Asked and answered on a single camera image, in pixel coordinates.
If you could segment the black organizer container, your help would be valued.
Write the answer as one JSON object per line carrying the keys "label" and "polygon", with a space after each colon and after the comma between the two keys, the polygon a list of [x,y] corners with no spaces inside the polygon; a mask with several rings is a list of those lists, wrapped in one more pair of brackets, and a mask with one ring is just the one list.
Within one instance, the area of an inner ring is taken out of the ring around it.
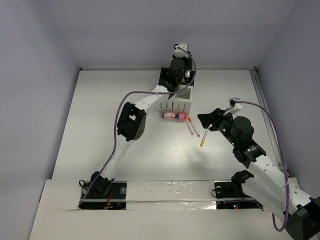
{"label": "black organizer container", "polygon": [[187,85],[191,82],[195,71],[191,70],[183,73],[182,69],[173,69],[171,67],[162,67],[158,84],[166,88],[175,88],[180,84]]}

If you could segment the right aluminium rail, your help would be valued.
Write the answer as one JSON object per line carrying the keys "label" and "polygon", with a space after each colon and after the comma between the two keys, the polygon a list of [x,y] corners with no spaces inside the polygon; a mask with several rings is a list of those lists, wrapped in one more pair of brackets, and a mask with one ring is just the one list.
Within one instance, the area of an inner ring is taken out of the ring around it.
{"label": "right aluminium rail", "polygon": [[[251,76],[251,80],[257,95],[257,99],[258,99],[258,104],[260,106],[262,106],[263,108],[265,108],[267,110],[267,112],[269,112],[266,100],[265,100],[265,96],[263,94],[263,90],[259,81],[259,77],[258,77],[258,73],[256,70],[249,70],[250,76]],[[278,145],[278,138],[277,138],[277,134],[275,131],[275,128],[273,126],[273,122],[271,121],[271,119],[269,118],[269,115],[262,110],[262,115],[263,115],[263,119],[266,125],[266,129],[268,132],[268,136],[271,142],[271,146],[274,152],[274,156],[275,156],[275,160],[277,162],[278,168],[285,173],[285,168],[282,162],[282,157],[281,157],[281,151]]]}

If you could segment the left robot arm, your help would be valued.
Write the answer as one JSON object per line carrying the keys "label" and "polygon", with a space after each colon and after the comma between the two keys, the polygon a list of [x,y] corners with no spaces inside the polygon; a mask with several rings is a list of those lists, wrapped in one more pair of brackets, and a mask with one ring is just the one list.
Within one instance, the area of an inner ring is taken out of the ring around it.
{"label": "left robot arm", "polygon": [[152,91],[131,91],[123,97],[114,120],[113,149],[101,169],[92,174],[87,194],[94,192],[101,198],[110,194],[117,165],[129,146],[144,133],[147,114],[194,82],[196,65],[191,53],[187,52],[187,55],[173,57]]}

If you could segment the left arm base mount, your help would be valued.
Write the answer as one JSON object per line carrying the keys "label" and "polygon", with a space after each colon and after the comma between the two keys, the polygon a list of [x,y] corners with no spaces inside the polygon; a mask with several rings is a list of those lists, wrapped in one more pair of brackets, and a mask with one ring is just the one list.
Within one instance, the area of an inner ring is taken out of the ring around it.
{"label": "left arm base mount", "polygon": [[[89,182],[80,180],[82,189],[80,199],[85,196]],[[114,181],[107,196],[102,196],[97,190],[90,189],[86,198],[81,201],[78,207],[82,210],[125,210],[126,209],[126,181]]]}

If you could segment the white organizer container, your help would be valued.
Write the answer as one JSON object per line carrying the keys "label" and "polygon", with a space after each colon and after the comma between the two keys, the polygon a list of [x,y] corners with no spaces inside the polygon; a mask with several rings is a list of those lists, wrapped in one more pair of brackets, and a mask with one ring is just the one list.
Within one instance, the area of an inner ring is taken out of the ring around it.
{"label": "white organizer container", "polygon": [[191,111],[194,87],[191,85],[184,91],[176,93],[169,100],[160,103],[156,111],[183,112],[187,115]]}

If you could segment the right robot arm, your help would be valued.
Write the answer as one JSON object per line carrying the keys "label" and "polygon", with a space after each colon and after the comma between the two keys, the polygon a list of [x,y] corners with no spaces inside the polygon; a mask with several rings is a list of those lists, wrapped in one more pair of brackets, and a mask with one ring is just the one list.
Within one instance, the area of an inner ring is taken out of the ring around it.
{"label": "right robot arm", "polygon": [[320,199],[313,198],[273,164],[266,151],[253,140],[254,128],[244,116],[233,117],[231,109],[216,108],[198,114],[204,129],[220,132],[233,146],[233,155],[245,169],[236,172],[229,187],[222,186],[217,198],[248,196],[284,224],[294,240],[309,240],[320,232]]}

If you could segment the yellow white pen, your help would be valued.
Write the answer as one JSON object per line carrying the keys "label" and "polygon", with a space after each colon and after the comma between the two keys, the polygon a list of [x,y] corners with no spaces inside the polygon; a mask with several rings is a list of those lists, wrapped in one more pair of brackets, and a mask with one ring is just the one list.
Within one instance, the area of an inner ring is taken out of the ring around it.
{"label": "yellow white pen", "polygon": [[209,133],[209,131],[210,131],[210,127],[211,127],[211,126],[212,126],[212,125],[210,124],[209,127],[205,129],[205,132],[204,132],[204,134],[203,134],[202,140],[201,140],[201,142],[200,142],[200,147],[203,147],[203,146],[204,146],[205,141],[206,141],[206,138],[207,138],[207,135],[208,135],[208,133]]}

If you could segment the foil covered front board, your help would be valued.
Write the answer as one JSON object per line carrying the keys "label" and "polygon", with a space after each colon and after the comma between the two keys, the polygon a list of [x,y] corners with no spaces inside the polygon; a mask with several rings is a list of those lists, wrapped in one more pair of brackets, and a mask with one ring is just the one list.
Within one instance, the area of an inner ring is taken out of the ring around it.
{"label": "foil covered front board", "polygon": [[131,211],[216,210],[213,181],[129,181],[126,209]]}

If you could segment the orange tipped white pen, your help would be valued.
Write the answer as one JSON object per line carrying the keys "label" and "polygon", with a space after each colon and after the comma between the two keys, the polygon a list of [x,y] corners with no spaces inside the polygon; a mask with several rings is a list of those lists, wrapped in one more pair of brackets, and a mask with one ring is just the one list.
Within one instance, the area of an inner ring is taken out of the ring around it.
{"label": "orange tipped white pen", "polygon": [[196,126],[194,125],[194,123],[193,123],[193,121],[192,121],[192,119],[190,117],[188,117],[188,121],[189,121],[189,123],[190,123],[190,125],[191,125],[191,127],[192,127],[192,129],[193,129],[193,131],[195,133],[195,135],[197,137],[200,137],[201,135],[200,135],[199,131],[197,130]]}

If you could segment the back wall rail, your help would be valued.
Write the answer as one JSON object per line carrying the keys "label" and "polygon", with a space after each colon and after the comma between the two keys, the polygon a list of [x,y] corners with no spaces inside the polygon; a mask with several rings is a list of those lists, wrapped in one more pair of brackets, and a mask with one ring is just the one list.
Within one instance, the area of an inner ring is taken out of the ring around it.
{"label": "back wall rail", "polygon": [[[118,67],[107,67],[107,66],[96,66],[96,67],[81,67],[81,71],[158,71],[161,66],[118,66]],[[197,66],[197,70],[256,70],[255,66]]]}

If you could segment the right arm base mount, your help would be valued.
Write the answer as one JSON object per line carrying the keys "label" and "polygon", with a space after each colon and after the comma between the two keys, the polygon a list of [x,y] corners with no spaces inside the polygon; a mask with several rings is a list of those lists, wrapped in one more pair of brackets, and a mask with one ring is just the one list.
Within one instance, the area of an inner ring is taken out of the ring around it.
{"label": "right arm base mount", "polygon": [[254,175],[247,170],[236,172],[228,181],[216,181],[211,190],[218,210],[263,209],[263,205],[243,192],[242,185]]}

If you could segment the pink capped tube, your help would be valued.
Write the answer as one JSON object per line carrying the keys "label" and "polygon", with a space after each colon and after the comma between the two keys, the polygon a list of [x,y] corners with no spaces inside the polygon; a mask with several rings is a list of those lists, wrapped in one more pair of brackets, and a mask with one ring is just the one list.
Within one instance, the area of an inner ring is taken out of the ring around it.
{"label": "pink capped tube", "polygon": [[163,111],[161,118],[169,121],[185,122],[188,117],[184,112]]}

